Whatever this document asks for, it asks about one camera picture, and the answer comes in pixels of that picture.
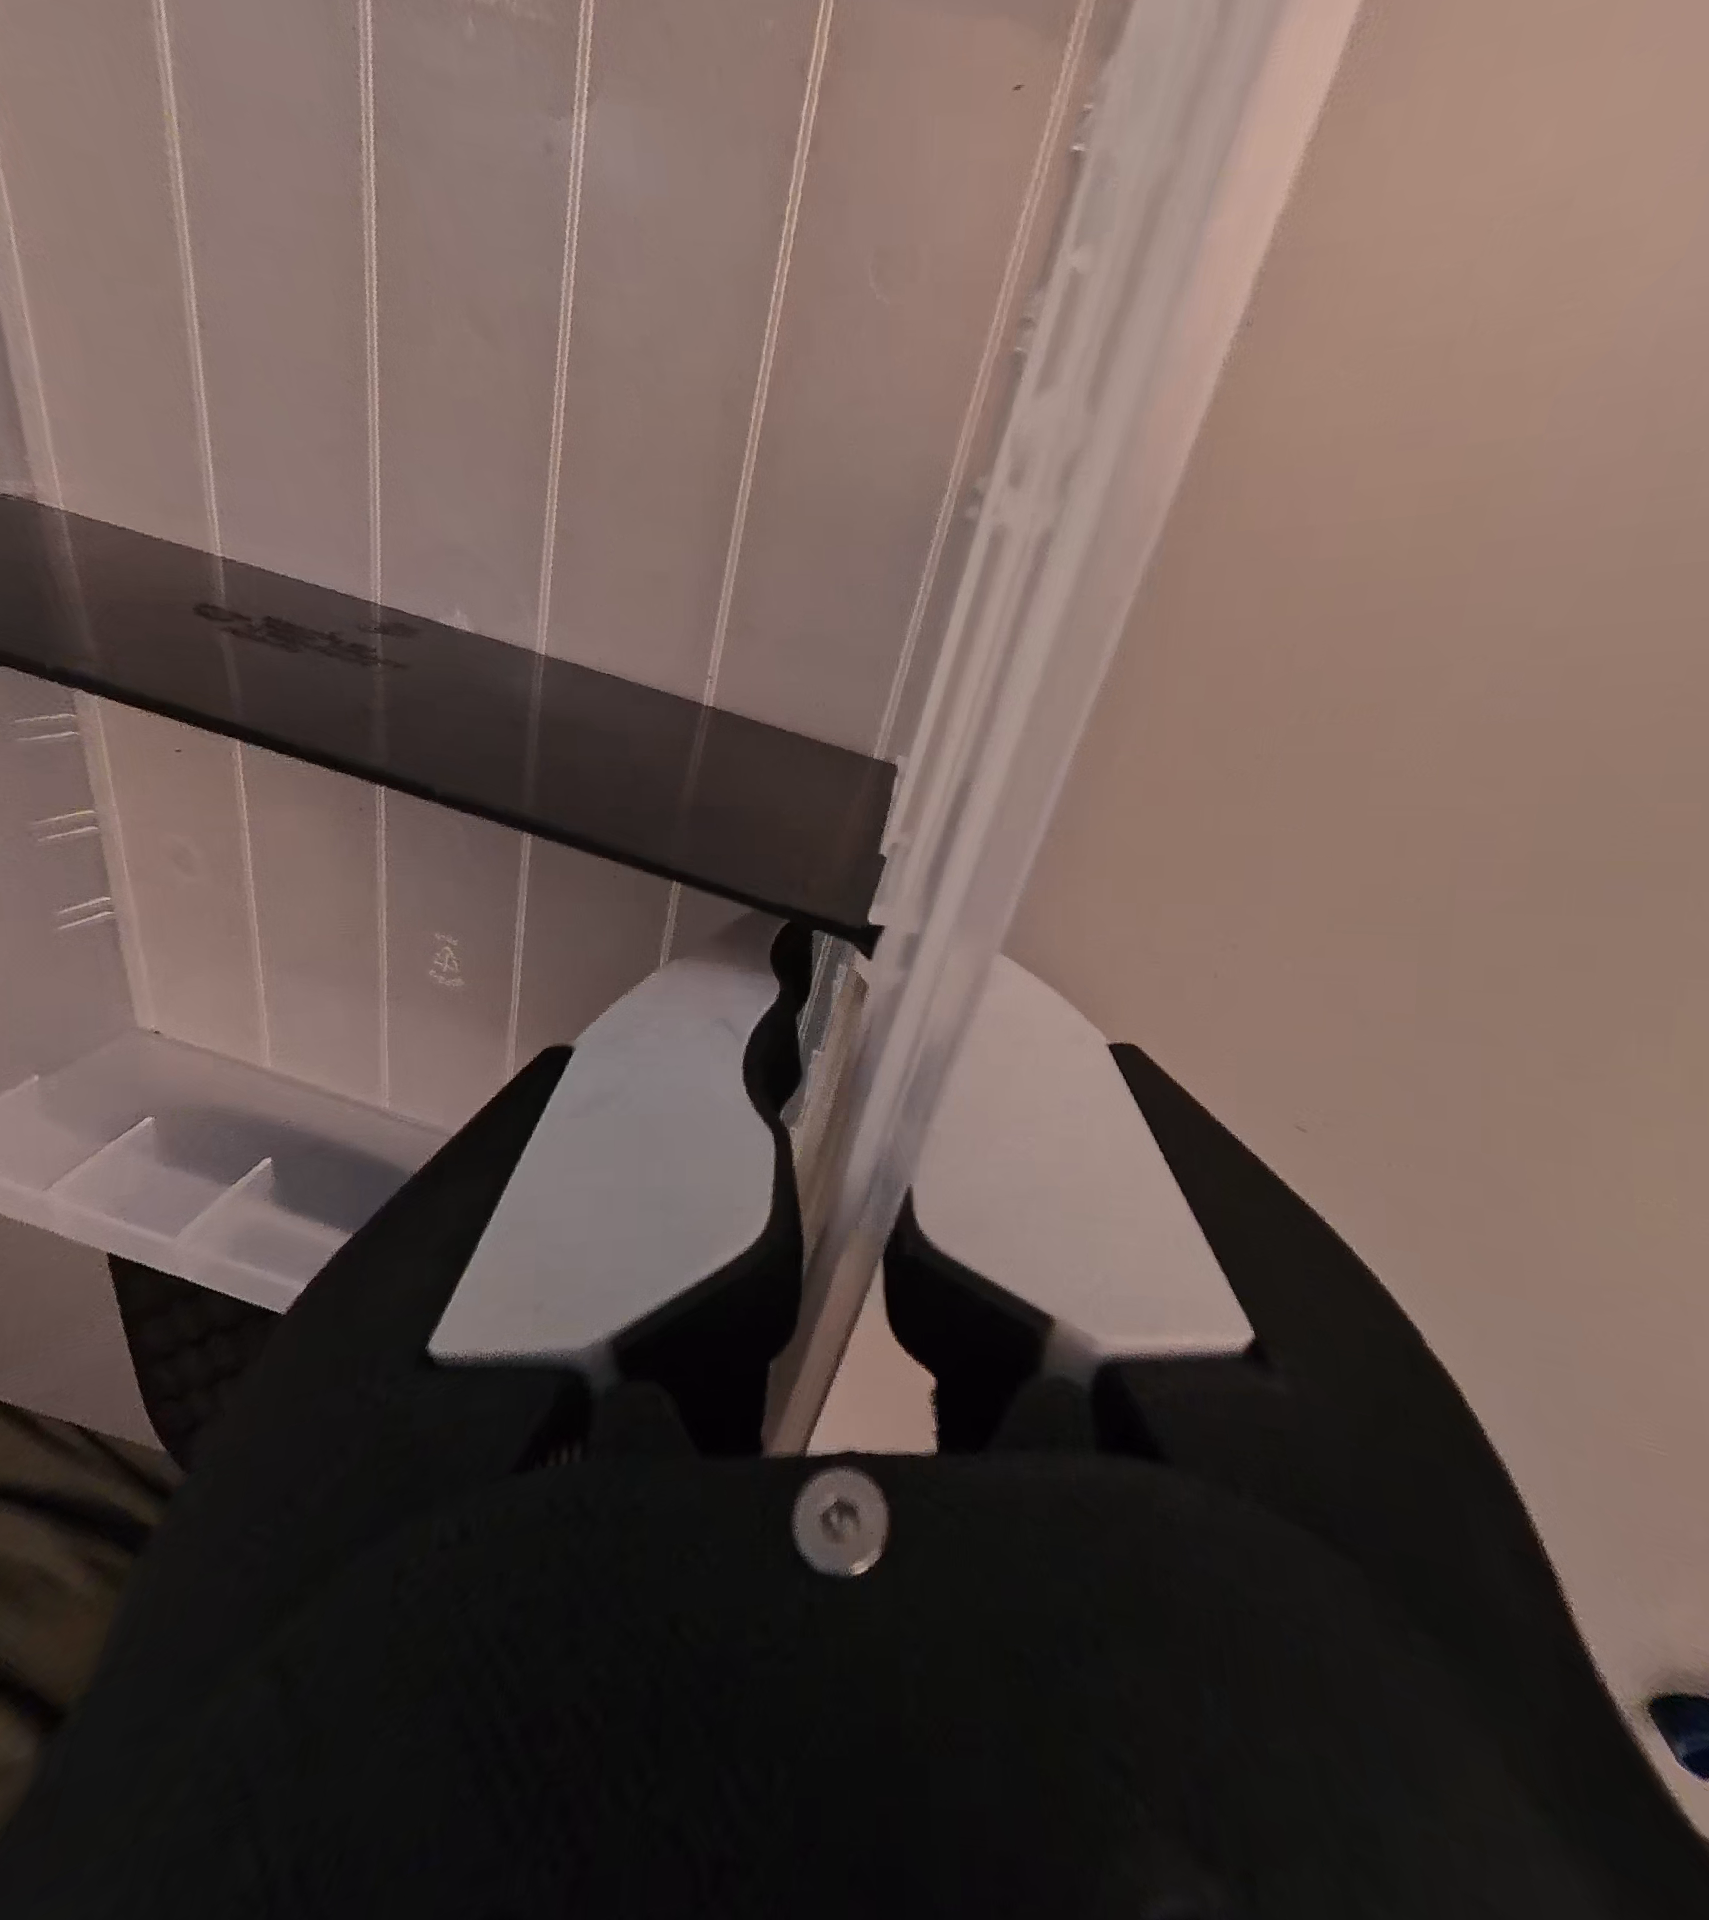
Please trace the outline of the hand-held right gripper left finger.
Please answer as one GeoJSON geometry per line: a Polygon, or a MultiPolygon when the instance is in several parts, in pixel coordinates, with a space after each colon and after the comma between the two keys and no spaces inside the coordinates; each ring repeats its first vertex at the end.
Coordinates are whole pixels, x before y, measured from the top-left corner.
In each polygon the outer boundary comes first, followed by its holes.
{"type": "Polygon", "coordinates": [[[431,1357],[659,1388],[701,1452],[762,1450],[807,1241],[785,1107],[815,938],[747,913],[573,1046],[431,1357]]]}

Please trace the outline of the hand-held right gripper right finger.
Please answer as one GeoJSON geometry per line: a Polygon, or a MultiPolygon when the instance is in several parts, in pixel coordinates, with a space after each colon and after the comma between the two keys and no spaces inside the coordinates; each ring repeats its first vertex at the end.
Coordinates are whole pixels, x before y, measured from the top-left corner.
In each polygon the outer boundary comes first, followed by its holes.
{"type": "Polygon", "coordinates": [[[997,958],[883,1254],[939,1452],[984,1450],[1038,1380],[1239,1362],[1255,1331],[1101,1030],[997,958]]]}

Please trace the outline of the clear plastic bin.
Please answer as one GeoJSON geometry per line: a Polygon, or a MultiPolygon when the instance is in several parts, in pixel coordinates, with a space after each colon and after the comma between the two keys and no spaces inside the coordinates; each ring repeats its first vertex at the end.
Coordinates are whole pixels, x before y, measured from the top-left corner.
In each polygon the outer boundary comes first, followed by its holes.
{"type": "MultiPolygon", "coordinates": [[[[1359,4],[0,4],[0,493],[889,759],[799,1450],[1359,4]]],[[[0,1221],[291,1301],[705,895],[0,667],[0,1221]]]]}

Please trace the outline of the black clear-bin divider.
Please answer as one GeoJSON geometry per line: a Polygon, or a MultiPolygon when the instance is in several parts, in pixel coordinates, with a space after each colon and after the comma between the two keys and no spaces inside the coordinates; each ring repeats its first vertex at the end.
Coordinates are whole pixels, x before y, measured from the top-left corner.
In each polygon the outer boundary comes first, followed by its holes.
{"type": "Polygon", "coordinates": [[[893,762],[7,492],[0,667],[880,938],[893,762]]]}

